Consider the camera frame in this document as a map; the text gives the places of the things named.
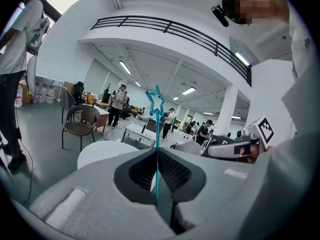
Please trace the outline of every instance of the star-shaped wand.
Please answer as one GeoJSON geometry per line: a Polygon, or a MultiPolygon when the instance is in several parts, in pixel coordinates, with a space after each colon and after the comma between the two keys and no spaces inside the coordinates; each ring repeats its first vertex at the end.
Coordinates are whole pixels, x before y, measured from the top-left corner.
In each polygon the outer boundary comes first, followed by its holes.
{"type": "Polygon", "coordinates": [[[145,94],[148,96],[148,99],[151,103],[150,105],[150,116],[153,116],[154,114],[156,115],[156,125],[155,125],[155,132],[156,132],[156,152],[157,152],[157,159],[156,159],[156,173],[155,173],[155,197],[158,199],[158,189],[159,189],[159,163],[158,163],[158,158],[159,158],[159,118],[164,116],[164,103],[165,103],[165,98],[161,96],[159,86],[156,85],[154,88],[154,91],[146,91],[145,94]],[[151,97],[157,95],[161,100],[160,104],[160,109],[156,108],[154,109],[155,102],[153,98],[151,97]]]}

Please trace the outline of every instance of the white round table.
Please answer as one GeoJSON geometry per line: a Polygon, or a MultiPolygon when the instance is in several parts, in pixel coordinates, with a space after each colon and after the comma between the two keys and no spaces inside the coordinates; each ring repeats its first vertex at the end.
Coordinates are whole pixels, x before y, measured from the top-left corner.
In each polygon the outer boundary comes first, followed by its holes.
{"type": "Polygon", "coordinates": [[[77,161],[77,169],[79,170],[96,161],[113,158],[134,151],[138,151],[138,149],[123,142],[111,140],[97,141],[86,146],[81,151],[77,161]]]}

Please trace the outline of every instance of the jeans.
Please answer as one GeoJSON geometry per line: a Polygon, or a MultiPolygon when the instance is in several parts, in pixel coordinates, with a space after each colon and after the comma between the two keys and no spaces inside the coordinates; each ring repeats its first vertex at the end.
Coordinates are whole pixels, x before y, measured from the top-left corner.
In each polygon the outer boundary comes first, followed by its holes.
{"type": "Polygon", "coordinates": [[[119,116],[120,116],[120,109],[114,108],[113,106],[110,108],[110,112],[109,112],[109,120],[108,120],[108,125],[111,125],[112,120],[113,124],[112,127],[116,127],[118,120],[119,120],[119,116]]]}
{"type": "Polygon", "coordinates": [[[0,74],[0,131],[8,141],[10,154],[13,158],[19,158],[21,149],[16,132],[15,100],[18,84],[24,75],[24,71],[12,74],[0,74]]]}
{"type": "Polygon", "coordinates": [[[162,138],[165,139],[171,127],[171,123],[165,123],[163,126],[163,135],[162,138]]]}

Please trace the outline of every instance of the star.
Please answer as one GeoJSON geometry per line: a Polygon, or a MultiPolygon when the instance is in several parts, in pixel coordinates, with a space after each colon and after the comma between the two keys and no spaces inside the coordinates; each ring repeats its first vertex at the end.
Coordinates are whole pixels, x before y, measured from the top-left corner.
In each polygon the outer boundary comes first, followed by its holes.
{"type": "Polygon", "coordinates": [[[161,96],[161,93],[160,93],[160,90],[159,90],[159,86],[156,85],[155,88],[154,88],[154,91],[149,91],[147,90],[145,92],[145,94],[148,96],[148,99],[151,103],[151,106],[150,106],[150,116],[153,116],[154,114],[158,114],[160,115],[161,117],[164,116],[164,103],[165,103],[165,98],[161,96]],[[161,104],[160,104],[160,109],[156,108],[154,110],[154,100],[153,98],[151,97],[151,95],[158,95],[158,97],[162,100],[161,104]]]}

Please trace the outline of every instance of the chair seat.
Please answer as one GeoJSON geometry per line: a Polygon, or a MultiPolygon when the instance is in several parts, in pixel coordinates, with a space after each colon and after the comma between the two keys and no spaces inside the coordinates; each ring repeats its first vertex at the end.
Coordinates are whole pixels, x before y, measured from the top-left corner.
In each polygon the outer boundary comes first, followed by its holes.
{"type": "Polygon", "coordinates": [[[78,136],[84,136],[87,135],[90,127],[82,122],[68,122],[65,124],[64,128],[67,132],[78,135],[78,136]]]}

